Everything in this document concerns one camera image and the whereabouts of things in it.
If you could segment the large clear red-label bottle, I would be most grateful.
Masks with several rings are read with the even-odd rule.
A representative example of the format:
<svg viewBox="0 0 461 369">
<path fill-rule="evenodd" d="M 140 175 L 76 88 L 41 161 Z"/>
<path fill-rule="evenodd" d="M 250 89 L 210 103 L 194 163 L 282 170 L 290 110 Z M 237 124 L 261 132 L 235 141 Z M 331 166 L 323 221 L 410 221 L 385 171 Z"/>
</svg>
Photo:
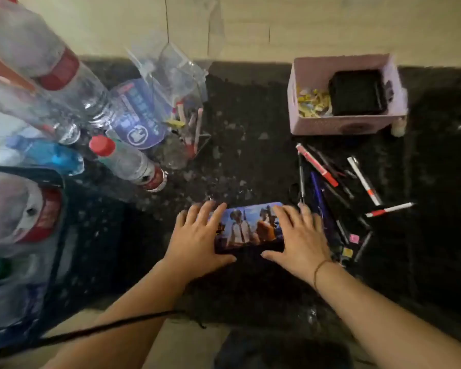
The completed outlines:
<svg viewBox="0 0 461 369">
<path fill-rule="evenodd" d="M 0 60 L 91 127 L 106 129 L 118 115 L 99 78 L 39 14 L 16 1 L 0 0 Z"/>
</svg>

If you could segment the small red-cap clear bottle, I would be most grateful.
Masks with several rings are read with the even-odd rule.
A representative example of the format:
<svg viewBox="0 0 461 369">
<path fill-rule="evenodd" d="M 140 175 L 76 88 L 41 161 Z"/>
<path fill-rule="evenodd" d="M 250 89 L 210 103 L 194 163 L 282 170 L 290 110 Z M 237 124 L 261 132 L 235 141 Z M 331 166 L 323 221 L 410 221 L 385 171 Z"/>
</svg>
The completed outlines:
<svg viewBox="0 0 461 369">
<path fill-rule="evenodd" d="M 165 188 L 166 172 L 132 145 L 102 135 L 93 136 L 88 145 L 98 160 L 120 179 L 151 193 Z"/>
</svg>

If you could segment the clear bottle with red band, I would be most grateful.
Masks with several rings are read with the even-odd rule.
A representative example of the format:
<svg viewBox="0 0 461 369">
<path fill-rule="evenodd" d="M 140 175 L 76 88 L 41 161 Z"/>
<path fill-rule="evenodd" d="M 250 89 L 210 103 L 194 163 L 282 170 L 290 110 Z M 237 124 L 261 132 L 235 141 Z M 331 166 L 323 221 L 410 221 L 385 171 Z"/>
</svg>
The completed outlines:
<svg viewBox="0 0 461 369">
<path fill-rule="evenodd" d="M 49 237 L 60 218 L 62 189 L 0 172 L 0 245 Z"/>
</svg>

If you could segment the clear plastic bottle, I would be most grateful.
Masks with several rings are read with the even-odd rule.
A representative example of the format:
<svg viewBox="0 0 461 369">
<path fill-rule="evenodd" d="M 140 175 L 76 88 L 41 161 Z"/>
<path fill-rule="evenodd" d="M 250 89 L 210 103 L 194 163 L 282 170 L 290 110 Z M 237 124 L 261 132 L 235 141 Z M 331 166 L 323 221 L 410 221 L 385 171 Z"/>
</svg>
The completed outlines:
<svg viewBox="0 0 461 369">
<path fill-rule="evenodd" d="M 63 145 L 72 145 L 81 136 L 77 117 L 41 94 L 6 84 L 0 78 L 0 112 L 16 117 Z"/>
</svg>

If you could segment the bundle of pink white pens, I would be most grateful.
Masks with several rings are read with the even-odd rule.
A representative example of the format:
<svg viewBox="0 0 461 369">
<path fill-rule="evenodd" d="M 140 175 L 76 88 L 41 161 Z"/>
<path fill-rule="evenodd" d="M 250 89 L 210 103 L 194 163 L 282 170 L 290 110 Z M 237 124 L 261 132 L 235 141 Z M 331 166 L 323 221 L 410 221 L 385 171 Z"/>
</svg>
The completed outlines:
<svg viewBox="0 0 461 369">
<path fill-rule="evenodd" d="M 182 101 L 176 102 L 172 109 L 169 125 L 183 142 L 187 157 L 192 160 L 197 156 L 202 137 L 203 107 L 186 110 Z"/>
</svg>

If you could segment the heap of yellow paper scraps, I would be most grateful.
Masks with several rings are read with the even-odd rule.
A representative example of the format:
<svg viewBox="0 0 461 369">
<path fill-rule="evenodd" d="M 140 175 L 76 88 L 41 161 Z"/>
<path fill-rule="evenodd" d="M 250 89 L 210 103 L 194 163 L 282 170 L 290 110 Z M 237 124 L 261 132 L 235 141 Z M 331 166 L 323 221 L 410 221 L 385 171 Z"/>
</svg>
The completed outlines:
<svg viewBox="0 0 461 369">
<path fill-rule="evenodd" d="M 301 117 L 322 118 L 333 115 L 329 91 L 298 87 L 296 94 L 298 113 Z"/>
</svg>

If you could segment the person's right hand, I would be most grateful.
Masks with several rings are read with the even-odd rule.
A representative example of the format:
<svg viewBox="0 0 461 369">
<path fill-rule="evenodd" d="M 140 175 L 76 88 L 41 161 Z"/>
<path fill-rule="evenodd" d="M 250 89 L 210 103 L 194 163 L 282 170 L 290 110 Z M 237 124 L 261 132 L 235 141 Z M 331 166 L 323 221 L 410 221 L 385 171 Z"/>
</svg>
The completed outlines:
<svg viewBox="0 0 461 369">
<path fill-rule="evenodd" d="M 288 205 L 275 207 L 274 211 L 283 230 L 284 250 L 289 259 L 288 266 L 281 266 L 290 274 L 316 289 L 316 277 L 321 266 L 332 261 L 326 238 L 311 236 L 312 214 L 310 208 L 300 203 L 303 229 L 293 229 L 289 221 Z"/>
</svg>

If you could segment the person's left forearm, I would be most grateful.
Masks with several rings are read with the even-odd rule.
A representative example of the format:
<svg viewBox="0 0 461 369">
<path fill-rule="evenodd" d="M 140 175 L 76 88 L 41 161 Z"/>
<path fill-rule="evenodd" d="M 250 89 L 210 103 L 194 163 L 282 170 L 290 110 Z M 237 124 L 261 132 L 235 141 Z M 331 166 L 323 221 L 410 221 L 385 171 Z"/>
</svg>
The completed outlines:
<svg viewBox="0 0 461 369">
<path fill-rule="evenodd" d="M 165 258 L 95 320 L 95 327 L 172 310 L 191 280 L 187 264 Z M 165 317 L 113 328 L 65 345 L 42 369 L 141 369 Z"/>
</svg>

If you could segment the clear bottle with blue label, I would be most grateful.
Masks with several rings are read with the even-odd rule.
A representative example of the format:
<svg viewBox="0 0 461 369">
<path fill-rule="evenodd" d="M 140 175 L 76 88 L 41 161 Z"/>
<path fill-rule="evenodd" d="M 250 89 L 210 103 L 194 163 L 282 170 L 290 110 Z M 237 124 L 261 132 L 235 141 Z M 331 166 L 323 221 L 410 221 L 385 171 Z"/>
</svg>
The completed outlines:
<svg viewBox="0 0 461 369">
<path fill-rule="evenodd" d="M 85 171 L 84 158 L 75 150 L 43 138 L 10 136 L 5 145 L 17 151 L 28 164 L 51 168 L 66 176 Z"/>
</svg>

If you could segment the person's right forearm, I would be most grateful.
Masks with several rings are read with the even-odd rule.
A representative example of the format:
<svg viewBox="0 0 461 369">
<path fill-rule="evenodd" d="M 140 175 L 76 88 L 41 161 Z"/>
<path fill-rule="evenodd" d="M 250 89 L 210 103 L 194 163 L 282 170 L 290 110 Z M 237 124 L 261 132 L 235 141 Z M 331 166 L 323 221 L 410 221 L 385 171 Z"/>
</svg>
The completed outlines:
<svg viewBox="0 0 461 369">
<path fill-rule="evenodd" d="M 461 342 L 330 262 L 316 291 L 382 369 L 461 369 Z"/>
</svg>

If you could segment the black square pouch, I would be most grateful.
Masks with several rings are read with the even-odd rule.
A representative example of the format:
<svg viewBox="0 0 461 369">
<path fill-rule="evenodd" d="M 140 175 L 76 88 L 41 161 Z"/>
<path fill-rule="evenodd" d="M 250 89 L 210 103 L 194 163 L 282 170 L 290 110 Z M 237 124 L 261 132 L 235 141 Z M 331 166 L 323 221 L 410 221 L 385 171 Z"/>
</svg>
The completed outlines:
<svg viewBox="0 0 461 369">
<path fill-rule="evenodd" d="M 328 82 L 332 115 L 378 116 L 387 111 L 383 76 L 378 69 L 336 72 Z"/>
</svg>

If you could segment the green-cap clear bottle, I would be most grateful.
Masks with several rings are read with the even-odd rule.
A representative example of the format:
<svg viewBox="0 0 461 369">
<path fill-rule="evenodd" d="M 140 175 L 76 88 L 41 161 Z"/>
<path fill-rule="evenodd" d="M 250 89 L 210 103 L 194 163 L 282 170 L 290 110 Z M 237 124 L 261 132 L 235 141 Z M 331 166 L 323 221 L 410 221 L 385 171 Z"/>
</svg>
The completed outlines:
<svg viewBox="0 0 461 369">
<path fill-rule="evenodd" d="M 42 283 L 48 278 L 49 261 L 42 251 L 0 247 L 0 289 Z"/>
</svg>

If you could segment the pile of assorted pens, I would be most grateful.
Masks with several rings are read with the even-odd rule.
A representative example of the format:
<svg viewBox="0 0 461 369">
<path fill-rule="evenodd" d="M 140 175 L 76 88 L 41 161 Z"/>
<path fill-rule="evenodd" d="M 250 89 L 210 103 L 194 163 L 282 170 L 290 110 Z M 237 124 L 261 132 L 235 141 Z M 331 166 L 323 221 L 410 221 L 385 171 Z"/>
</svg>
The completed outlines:
<svg viewBox="0 0 461 369">
<path fill-rule="evenodd" d="M 312 145 L 298 142 L 295 149 L 299 167 L 297 200 L 320 215 L 332 258 L 344 268 L 358 263 L 372 241 L 372 219 L 416 205 L 406 202 L 385 206 L 354 156 L 347 158 L 349 167 L 345 167 Z M 349 242 L 350 234 L 360 236 L 359 244 Z M 351 259 L 342 257 L 344 247 L 353 249 Z"/>
</svg>

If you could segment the person's left hand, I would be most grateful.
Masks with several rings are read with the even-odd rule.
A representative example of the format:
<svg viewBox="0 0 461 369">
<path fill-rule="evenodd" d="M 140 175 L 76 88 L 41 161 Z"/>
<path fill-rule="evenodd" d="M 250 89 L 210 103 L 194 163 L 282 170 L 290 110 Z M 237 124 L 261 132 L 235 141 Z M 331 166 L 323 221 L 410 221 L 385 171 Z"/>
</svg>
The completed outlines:
<svg viewBox="0 0 461 369">
<path fill-rule="evenodd" d="M 215 253 L 214 240 L 220 219 L 227 204 L 222 203 L 214 207 L 212 213 L 213 226 L 210 228 L 198 227 L 198 212 L 202 204 L 193 204 L 187 210 L 184 227 L 175 232 L 175 227 L 164 256 L 163 263 L 184 284 L 201 278 L 209 273 L 224 267 L 211 266 L 210 257 Z"/>
</svg>

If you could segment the picture-printed blue pencil case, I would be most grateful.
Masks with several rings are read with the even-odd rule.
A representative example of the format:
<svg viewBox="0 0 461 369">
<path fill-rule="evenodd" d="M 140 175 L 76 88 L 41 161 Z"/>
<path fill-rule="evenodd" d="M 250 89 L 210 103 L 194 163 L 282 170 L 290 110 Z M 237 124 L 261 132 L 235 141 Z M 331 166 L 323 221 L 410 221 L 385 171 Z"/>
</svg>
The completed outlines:
<svg viewBox="0 0 461 369">
<path fill-rule="evenodd" d="M 265 250 L 283 252 L 283 230 L 274 208 L 281 202 L 226 209 L 217 227 L 214 249 L 217 254 L 238 255 Z"/>
</svg>

